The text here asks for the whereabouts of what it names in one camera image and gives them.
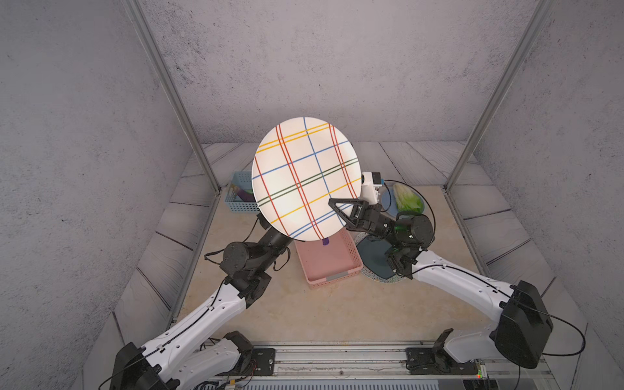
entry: table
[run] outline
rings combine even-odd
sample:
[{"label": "table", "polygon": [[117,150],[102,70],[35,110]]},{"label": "table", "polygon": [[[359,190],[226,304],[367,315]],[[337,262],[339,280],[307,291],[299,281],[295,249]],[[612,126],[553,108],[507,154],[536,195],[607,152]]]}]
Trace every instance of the table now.
[{"label": "table", "polygon": [[[416,187],[436,213],[436,240],[430,249],[474,272],[477,267],[457,227],[441,187]],[[244,239],[256,219],[254,214],[232,213],[219,202],[202,253],[222,249]],[[256,226],[249,241],[258,241],[264,230]],[[413,280],[380,283],[364,275],[311,289],[306,282],[295,244],[290,262],[279,272],[268,270],[272,280],[264,295],[249,309],[231,319],[213,337],[238,330],[253,343],[357,343],[431,341],[447,328],[470,329],[488,319],[480,311],[439,288]],[[213,260],[221,261],[221,254]],[[278,259],[278,267],[286,254]],[[225,273],[200,257],[184,304],[182,319],[212,294]]]}]

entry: lettuce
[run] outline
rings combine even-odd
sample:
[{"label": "lettuce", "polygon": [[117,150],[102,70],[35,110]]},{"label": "lettuce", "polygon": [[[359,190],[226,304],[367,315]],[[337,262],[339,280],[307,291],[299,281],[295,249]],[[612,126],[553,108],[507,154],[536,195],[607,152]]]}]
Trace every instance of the lettuce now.
[{"label": "lettuce", "polygon": [[400,212],[413,211],[422,214],[425,206],[422,199],[406,185],[397,183],[392,186],[394,198],[396,199],[396,208]]}]

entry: gray concrete wall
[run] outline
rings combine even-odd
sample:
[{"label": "gray concrete wall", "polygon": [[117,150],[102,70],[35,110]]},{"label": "gray concrete wall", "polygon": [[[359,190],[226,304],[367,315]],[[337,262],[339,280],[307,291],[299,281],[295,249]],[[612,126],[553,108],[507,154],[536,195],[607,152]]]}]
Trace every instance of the gray concrete wall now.
[{"label": "gray concrete wall", "polygon": [[477,158],[624,367],[624,3],[568,1]]},{"label": "gray concrete wall", "polygon": [[190,155],[120,1],[0,5],[0,388],[68,389]]},{"label": "gray concrete wall", "polygon": [[141,0],[202,142],[464,140],[536,0]]}]

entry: blue plastic basket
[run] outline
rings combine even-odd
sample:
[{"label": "blue plastic basket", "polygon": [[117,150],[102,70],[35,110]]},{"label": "blue plastic basket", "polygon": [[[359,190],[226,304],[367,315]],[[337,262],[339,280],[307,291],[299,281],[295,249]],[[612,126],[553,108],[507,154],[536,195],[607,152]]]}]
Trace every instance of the blue plastic basket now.
[{"label": "blue plastic basket", "polygon": [[235,202],[236,194],[232,191],[232,184],[243,190],[251,190],[251,171],[234,172],[232,181],[228,185],[228,192],[225,195],[225,204],[233,213],[259,213],[260,209],[256,202]]}]

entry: white plate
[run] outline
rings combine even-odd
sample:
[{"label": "white plate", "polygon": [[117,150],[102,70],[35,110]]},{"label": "white plate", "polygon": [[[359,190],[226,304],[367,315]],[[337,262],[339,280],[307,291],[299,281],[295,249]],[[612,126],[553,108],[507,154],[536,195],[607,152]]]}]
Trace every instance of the white plate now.
[{"label": "white plate", "polygon": [[[358,198],[358,156],[347,138],[324,120],[299,117],[271,129],[251,168],[258,208],[277,230],[302,241],[338,232],[344,222],[329,198]],[[351,205],[341,208],[349,215]]]}]

